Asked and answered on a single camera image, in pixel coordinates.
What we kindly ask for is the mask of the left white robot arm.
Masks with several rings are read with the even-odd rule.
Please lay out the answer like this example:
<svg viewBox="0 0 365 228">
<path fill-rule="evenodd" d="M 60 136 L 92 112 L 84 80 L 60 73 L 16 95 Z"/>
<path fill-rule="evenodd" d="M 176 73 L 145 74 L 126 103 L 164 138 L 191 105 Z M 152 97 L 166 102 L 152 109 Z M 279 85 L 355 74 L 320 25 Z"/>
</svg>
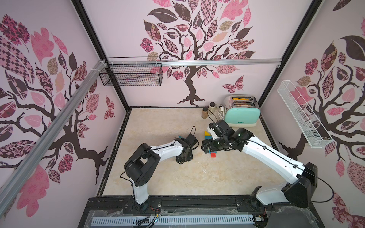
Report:
<svg viewBox="0 0 365 228">
<path fill-rule="evenodd" d="M 124 173 L 132 183 L 135 202 L 143 205 L 148 200 L 147 183 L 160 162 L 173 157 L 177 158 L 178 163 L 190 161 L 190 155 L 197 145 L 195 138 L 175 138 L 159 146 L 141 144 L 124 164 Z"/>
</svg>

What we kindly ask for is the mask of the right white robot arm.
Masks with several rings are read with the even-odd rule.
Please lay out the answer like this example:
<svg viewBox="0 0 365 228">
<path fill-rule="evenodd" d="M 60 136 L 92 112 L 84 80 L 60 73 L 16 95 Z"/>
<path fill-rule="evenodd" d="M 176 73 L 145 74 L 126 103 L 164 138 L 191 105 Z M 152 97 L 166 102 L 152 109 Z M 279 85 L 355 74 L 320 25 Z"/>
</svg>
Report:
<svg viewBox="0 0 365 228">
<path fill-rule="evenodd" d="M 253 208 L 274 203 L 308 207 L 317 188 L 317 167 L 314 164 L 303 164 L 283 155 L 244 128 L 223 131 L 213 127 L 207 132 L 211 138 L 202 142 L 202 150 L 206 154 L 238 150 L 258 159 L 285 180 L 274 187 L 256 187 L 251 196 Z"/>
</svg>

